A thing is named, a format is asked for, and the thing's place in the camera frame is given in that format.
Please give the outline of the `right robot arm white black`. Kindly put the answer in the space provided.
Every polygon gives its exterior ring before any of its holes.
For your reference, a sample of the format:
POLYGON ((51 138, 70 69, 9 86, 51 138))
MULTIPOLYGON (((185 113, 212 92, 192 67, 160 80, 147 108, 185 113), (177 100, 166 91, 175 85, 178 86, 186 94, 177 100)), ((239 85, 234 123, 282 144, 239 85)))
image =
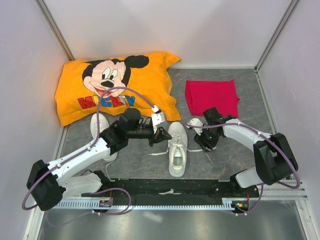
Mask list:
POLYGON ((285 135, 259 131, 233 115, 221 115, 215 107, 203 112, 206 122, 191 119, 187 126, 195 130, 194 141, 204 152, 216 148, 221 137, 237 141, 253 152, 255 166, 234 174, 230 179, 229 191, 235 197, 242 196, 248 187, 271 186, 275 183, 289 185, 283 179, 294 175, 297 189, 300 186, 299 166, 285 135))

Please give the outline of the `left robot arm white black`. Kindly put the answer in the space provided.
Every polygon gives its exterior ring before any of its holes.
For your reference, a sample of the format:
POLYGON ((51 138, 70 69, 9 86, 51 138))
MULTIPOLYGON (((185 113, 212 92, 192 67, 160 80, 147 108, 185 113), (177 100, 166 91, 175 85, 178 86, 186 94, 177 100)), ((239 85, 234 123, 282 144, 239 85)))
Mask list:
POLYGON ((41 159, 36 161, 26 183, 27 195, 33 197, 41 211, 48 211, 62 199, 74 195, 95 193, 99 197, 106 196, 110 185, 96 173, 79 177, 75 174, 116 154, 128 145, 130 139, 147 139, 150 146, 170 140, 172 137, 164 128, 165 122, 165 114, 160 110, 152 113, 148 123, 143 123, 138 109, 126 109, 118 120, 85 146, 48 163, 41 159))

